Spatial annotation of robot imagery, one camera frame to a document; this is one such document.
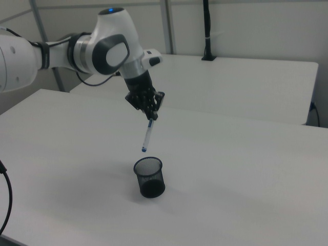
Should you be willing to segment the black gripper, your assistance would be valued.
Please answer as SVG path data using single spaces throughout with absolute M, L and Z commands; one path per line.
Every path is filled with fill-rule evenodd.
M 158 111 L 164 100 L 165 93 L 155 91 L 149 71 L 137 77 L 125 78 L 124 80 L 129 90 L 125 97 L 126 101 L 136 110 L 144 113 L 148 120 L 157 120 Z

